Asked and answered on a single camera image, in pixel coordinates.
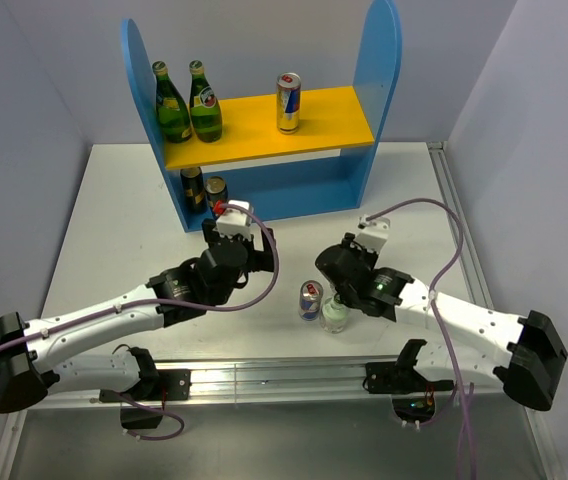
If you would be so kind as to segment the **black gold can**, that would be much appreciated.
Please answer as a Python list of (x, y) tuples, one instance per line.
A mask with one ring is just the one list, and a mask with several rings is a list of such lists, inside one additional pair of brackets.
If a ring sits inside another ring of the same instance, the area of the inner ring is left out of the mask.
[(220, 176), (211, 176), (204, 183), (208, 205), (213, 214), (220, 203), (228, 201), (228, 188), (225, 180)]
[(188, 209), (195, 214), (204, 212), (207, 205), (201, 168), (191, 167), (181, 169), (180, 179)]

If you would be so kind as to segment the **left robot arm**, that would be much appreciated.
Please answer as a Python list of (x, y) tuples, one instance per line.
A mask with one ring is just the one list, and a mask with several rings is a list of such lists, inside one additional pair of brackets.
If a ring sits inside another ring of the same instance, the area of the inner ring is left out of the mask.
[(0, 317), (0, 414), (28, 409), (49, 395), (111, 390), (147, 399), (159, 386), (150, 353), (93, 355), (91, 349), (122, 337), (186, 322), (209, 311), (227, 312), (236, 289), (253, 272), (278, 274), (270, 228), (256, 249), (249, 227), (207, 219), (206, 250), (133, 290), (70, 314), (26, 321), (12, 312)]

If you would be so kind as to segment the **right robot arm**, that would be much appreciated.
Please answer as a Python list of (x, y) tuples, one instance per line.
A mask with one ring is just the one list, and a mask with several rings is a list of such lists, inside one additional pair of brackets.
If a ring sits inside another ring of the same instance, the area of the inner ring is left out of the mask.
[(455, 376), (499, 384), (515, 402), (548, 411), (568, 359), (568, 351), (549, 316), (489, 310), (438, 293), (407, 273), (376, 265), (352, 233), (322, 251), (315, 266), (348, 308), (374, 318), (411, 324), (449, 336), (459, 344), (451, 355), (444, 346), (410, 339), (397, 359), (366, 365), (371, 394), (450, 391)]

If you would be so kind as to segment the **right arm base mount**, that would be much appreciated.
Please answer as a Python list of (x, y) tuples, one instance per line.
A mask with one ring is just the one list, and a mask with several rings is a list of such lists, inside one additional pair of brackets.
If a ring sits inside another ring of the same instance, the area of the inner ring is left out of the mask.
[(421, 425), (454, 404), (457, 393), (452, 380), (429, 381), (413, 368), (398, 362), (365, 364), (362, 387), (373, 395), (389, 395), (401, 422)]

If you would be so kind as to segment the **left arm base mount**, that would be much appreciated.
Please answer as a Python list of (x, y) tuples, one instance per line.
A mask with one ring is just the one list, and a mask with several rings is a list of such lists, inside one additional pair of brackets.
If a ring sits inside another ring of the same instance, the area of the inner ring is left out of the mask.
[[(170, 402), (182, 402), (189, 399), (191, 388), (191, 371), (188, 369), (159, 370), (159, 377), (147, 393), (130, 394), (138, 403), (159, 404), (158, 409), (165, 410)], [(160, 413), (151, 413), (122, 402), (119, 397), (109, 390), (101, 390), (99, 394), (101, 403), (120, 403), (120, 425), (125, 430), (145, 433), (147, 430), (157, 429), (163, 416)]]

